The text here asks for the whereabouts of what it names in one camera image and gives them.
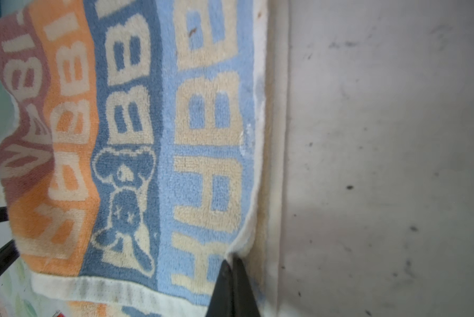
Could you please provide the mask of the striped lettered towel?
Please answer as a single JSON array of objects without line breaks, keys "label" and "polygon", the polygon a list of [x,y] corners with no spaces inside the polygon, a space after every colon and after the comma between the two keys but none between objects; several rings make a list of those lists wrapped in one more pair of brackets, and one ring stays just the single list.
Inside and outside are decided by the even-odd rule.
[{"label": "striped lettered towel", "polygon": [[206,316],[250,251],[267,1],[33,1],[0,18],[0,182],[34,292],[76,316]]}]

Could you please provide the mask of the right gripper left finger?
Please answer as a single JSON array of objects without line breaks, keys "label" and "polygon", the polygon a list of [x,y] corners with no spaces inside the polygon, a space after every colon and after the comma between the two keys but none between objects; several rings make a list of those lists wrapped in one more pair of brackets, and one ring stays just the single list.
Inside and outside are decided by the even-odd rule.
[{"label": "right gripper left finger", "polygon": [[206,317],[233,316],[233,274],[230,264],[224,260],[221,264],[214,286]]}]

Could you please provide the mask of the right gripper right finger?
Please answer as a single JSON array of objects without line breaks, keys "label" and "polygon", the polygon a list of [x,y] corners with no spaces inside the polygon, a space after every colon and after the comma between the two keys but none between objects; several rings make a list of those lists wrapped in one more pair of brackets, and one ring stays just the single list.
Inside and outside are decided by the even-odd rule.
[{"label": "right gripper right finger", "polygon": [[257,302],[242,259],[232,263],[232,305],[235,317],[260,317]]}]

